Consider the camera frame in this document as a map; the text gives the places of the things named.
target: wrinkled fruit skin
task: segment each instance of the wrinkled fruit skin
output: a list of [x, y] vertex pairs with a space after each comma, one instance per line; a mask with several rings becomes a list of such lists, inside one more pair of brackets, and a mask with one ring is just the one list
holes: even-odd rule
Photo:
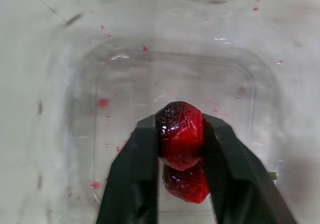
[[184, 171], [164, 165], [162, 180], [165, 189], [188, 203], [202, 203], [209, 194], [205, 174], [200, 163]]
[[157, 112], [155, 119], [164, 163], [180, 171], [194, 166], [204, 141], [201, 111], [185, 102], [172, 102]]

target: transparent plastic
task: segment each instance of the transparent plastic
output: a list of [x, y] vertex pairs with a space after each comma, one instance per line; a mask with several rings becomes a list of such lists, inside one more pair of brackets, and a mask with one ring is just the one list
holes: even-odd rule
[[[255, 113], [262, 120], [271, 120], [277, 100], [275, 86], [270, 82], [271, 73], [255, 55], [242, 47], [213, 45], [208, 53], [185, 54], [151, 51], [147, 42], [124, 42], [119, 45], [108, 43], [113, 51], [102, 52], [101, 45], [89, 52], [84, 60], [90, 60], [90, 71], [84, 65], [81, 72], [82, 84], [73, 85], [80, 93], [82, 102], [73, 102], [71, 112], [77, 123], [82, 142], [83, 130], [87, 128], [91, 142], [85, 139], [85, 146], [78, 145], [81, 153], [78, 162], [82, 170], [90, 170], [85, 178], [86, 189], [97, 203], [100, 202], [104, 184], [112, 161], [126, 143], [137, 121], [155, 114], [172, 101], [185, 101], [207, 113], [230, 123], [237, 136], [250, 145], [253, 140], [253, 126], [259, 125]], [[257, 98], [267, 99], [263, 106]], [[93, 108], [78, 115], [88, 104]], [[163, 163], [159, 169], [159, 218], [171, 216], [180, 221], [192, 215], [204, 215], [213, 220], [210, 199], [201, 204], [184, 202], [169, 194], [161, 178]], [[99, 183], [98, 187], [90, 185]]]

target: white surface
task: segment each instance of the white surface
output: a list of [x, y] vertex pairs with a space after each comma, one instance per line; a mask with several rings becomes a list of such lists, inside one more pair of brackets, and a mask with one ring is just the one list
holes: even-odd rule
[[[87, 191], [79, 185], [81, 174], [73, 162], [76, 148], [69, 140], [65, 101], [69, 84], [77, 81], [83, 68], [78, 61], [93, 47], [108, 43], [107, 34], [114, 42], [139, 38], [150, 50], [191, 53], [204, 49], [209, 53], [210, 44], [226, 38], [263, 60], [276, 77], [281, 97], [276, 106], [281, 110], [274, 113], [276, 125], [260, 120], [263, 125], [254, 128], [254, 141], [248, 146], [267, 168], [278, 169], [277, 185], [297, 221], [319, 222], [319, 0], [0, 0], [0, 4], [0, 223], [95, 222], [94, 201], [86, 196], [76, 200]], [[66, 27], [78, 14], [82, 17]], [[198, 45], [189, 48], [188, 43]], [[269, 139], [270, 132], [276, 133], [276, 140]], [[281, 161], [274, 167], [271, 160]], [[68, 186], [72, 198], [67, 198]], [[176, 223], [169, 214], [163, 222]]]

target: black tongs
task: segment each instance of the black tongs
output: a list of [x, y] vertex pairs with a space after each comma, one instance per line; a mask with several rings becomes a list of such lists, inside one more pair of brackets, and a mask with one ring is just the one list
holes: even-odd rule
[[[263, 164], [230, 125], [202, 116], [204, 173], [216, 223], [296, 224]], [[156, 125], [154, 115], [139, 121], [113, 161], [96, 224], [158, 222]]]

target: red stain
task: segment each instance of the red stain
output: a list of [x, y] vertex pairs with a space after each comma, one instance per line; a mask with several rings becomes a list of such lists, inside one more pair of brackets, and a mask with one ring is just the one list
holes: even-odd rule
[[71, 187], [70, 186], [68, 186], [66, 188], [66, 195], [68, 196], [68, 198], [72, 197], [72, 192], [71, 192]]
[[109, 100], [106, 98], [99, 99], [97, 102], [99, 108], [107, 108], [109, 106]]
[[99, 189], [101, 187], [101, 184], [98, 181], [95, 181], [90, 187], [93, 189]]

